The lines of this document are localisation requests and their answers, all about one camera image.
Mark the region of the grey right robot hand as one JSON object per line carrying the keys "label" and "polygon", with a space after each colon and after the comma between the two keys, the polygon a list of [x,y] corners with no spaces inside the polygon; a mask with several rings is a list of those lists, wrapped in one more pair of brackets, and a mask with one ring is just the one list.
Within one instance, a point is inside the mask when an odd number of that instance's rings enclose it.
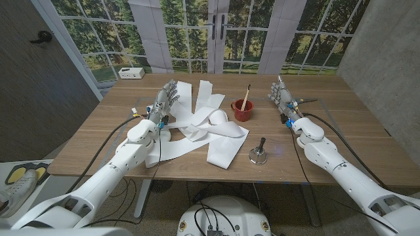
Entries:
{"label": "grey right robot hand", "polygon": [[280,111],[281,122],[288,128],[291,128],[295,121],[303,117],[303,114],[298,109],[298,101],[292,97],[286,88],[281,75],[278,76],[277,83],[272,83],[271,93],[268,94],[268,98],[277,105]]}

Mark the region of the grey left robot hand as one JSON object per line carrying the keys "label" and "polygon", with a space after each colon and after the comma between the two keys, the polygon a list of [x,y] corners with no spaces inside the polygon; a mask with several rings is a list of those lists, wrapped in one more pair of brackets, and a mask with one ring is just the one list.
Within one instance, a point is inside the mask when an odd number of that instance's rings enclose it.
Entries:
{"label": "grey left robot hand", "polygon": [[180,96],[177,94],[177,84],[171,79],[158,91],[154,105],[148,115],[148,120],[157,125],[160,124],[171,106],[179,98]]}

